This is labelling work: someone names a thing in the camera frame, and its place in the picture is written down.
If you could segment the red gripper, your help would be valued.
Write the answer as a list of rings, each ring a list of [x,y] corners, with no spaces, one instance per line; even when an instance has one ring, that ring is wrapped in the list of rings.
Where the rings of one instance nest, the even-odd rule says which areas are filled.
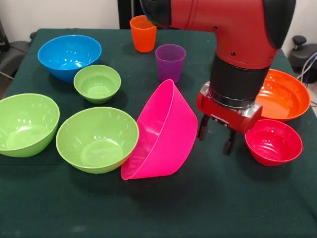
[[[262,106],[254,103],[246,109],[231,109],[216,102],[206,91],[200,91],[196,99],[198,109],[203,113],[201,118],[198,139],[204,141],[208,134],[209,119],[231,129],[230,136],[223,147],[223,154],[230,155],[238,132],[245,133],[260,119]]]

